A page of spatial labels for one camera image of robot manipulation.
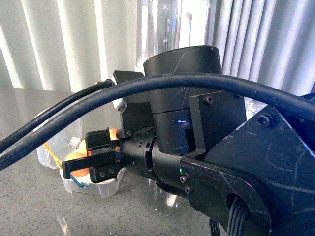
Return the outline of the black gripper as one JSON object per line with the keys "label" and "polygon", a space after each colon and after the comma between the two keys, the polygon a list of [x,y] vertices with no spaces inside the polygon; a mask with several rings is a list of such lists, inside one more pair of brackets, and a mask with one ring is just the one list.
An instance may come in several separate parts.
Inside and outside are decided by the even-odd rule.
{"label": "black gripper", "polygon": [[[119,150],[119,140],[110,140],[107,127],[88,132],[85,141],[87,154],[91,156],[63,161],[63,177],[70,179],[73,171],[89,168],[92,183],[115,178],[121,170],[113,152]],[[160,182],[179,182],[184,174],[181,156],[160,152],[153,127],[141,128],[132,137],[121,139],[120,148],[124,166],[134,174]]]}

